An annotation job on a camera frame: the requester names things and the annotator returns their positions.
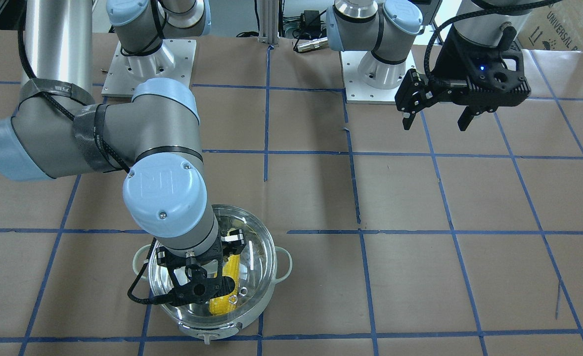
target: metal base plate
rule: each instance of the metal base plate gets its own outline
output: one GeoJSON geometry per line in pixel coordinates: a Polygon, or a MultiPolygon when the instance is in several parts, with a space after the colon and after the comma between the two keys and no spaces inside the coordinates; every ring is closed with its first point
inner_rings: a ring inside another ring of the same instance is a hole
{"type": "MultiPolygon", "coordinates": [[[[167,45],[175,56],[176,67],[167,74],[159,73],[155,77],[175,79],[185,86],[190,86],[197,41],[193,39],[165,39],[163,45],[167,45]]],[[[104,81],[102,95],[108,97],[132,97],[135,94],[135,88],[147,79],[150,78],[142,79],[129,73],[127,59],[120,54],[120,43],[118,42],[111,60],[111,67],[109,67],[109,72],[104,81]]]]}
{"type": "MultiPolygon", "coordinates": [[[[348,50],[340,52],[342,58],[342,74],[346,88],[346,101],[352,104],[395,104],[395,94],[399,86],[394,89],[377,89],[364,83],[357,67],[366,54],[364,50],[348,50]]],[[[406,59],[406,69],[416,68],[412,52],[406,59]]]]}

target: blue plastic cap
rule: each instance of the blue plastic cap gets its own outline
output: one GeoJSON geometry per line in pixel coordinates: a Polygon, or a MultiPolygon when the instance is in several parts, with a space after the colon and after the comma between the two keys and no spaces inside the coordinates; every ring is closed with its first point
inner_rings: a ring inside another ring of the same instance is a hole
{"type": "Polygon", "coordinates": [[[386,0],[384,13],[390,22],[402,31],[418,35],[423,23],[421,10],[408,0],[386,0]]]}
{"type": "Polygon", "coordinates": [[[339,35],[336,14],[333,11],[332,6],[327,9],[327,38],[329,39],[329,48],[342,51],[344,50],[344,45],[342,45],[342,38],[339,35]]]}
{"type": "Polygon", "coordinates": [[[27,154],[16,137],[10,117],[0,120],[0,173],[18,182],[52,179],[27,154]]]}
{"type": "Polygon", "coordinates": [[[206,17],[204,18],[206,23],[203,25],[203,32],[201,32],[201,35],[205,36],[207,34],[210,34],[210,28],[212,27],[212,16],[210,15],[210,3],[208,2],[208,0],[203,0],[203,4],[206,7],[205,13],[206,17]]]}
{"type": "Polygon", "coordinates": [[[136,97],[141,95],[158,95],[172,99],[183,106],[197,117],[197,121],[201,124],[199,113],[197,112],[197,103],[194,101],[194,95],[187,86],[171,78],[151,78],[146,82],[139,84],[135,88],[135,95],[131,98],[134,101],[136,97]]]}
{"type": "Polygon", "coordinates": [[[133,220],[154,236],[171,238],[192,230],[208,204],[203,177],[174,153],[142,158],[124,178],[122,196],[133,220]]]}
{"type": "Polygon", "coordinates": [[[106,13],[113,26],[124,26],[135,20],[148,7],[149,0],[108,0],[106,13]]]}

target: yellow object in pot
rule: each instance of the yellow object in pot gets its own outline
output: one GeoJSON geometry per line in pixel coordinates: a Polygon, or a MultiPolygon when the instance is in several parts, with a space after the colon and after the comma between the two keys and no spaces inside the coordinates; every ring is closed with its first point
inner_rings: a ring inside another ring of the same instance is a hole
{"type": "Polygon", "coordinates": [[[212,315],[223,315],[236,309],[237,291],[239,290],[239,268],[241,266],[241,256],[231,255],[227,263],[223,266],[223,275],[234,279],[234,290],[223,297],[212,298],[210,300],[210,313],[212,315]]]}

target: transparent lid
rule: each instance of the transparent lid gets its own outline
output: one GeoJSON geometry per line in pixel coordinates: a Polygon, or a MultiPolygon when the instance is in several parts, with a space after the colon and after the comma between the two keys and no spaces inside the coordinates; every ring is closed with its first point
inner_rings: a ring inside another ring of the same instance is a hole
{"type": "MultiPolygon", "coordinates": [[[[275,250],[273,239],[263,223],[250,212],[231,205],[212,206],[219,221],[219,233],[226,236],[230,230],[241,228],[247,245],[241,253],[237,293],[230,296],[230,301],[235,309],[223,315],[210,313],[209,303],[189,304],[182,307],[173,307],[163,304],[167,313],[180,324],[195,328],[215,328],[237,320],[237,318],[249,313],[251,309],[262,299],[267,292],[271,280],[273,280],[273,266],[275,265],[275,250]]],[[[214,276],[216,266],[207,268],[214,276]]],[[[175,274],[181,283],[187,282],[184,268],[175,270],[175,274]]],[[[154,295],[168,293],[173,284],[168,270],[158,266],[155,252],[149,260],[149,282],[154,295]]]]}

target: cardboard box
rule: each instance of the cardboard box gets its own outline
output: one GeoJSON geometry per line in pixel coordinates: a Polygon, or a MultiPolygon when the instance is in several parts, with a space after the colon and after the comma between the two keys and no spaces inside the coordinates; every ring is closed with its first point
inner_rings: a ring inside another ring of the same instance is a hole
{"type": "Polygon", "coordinates": [[[518,39],[527,49],[583,51],[583,0],[534,9],[518,39]]]}

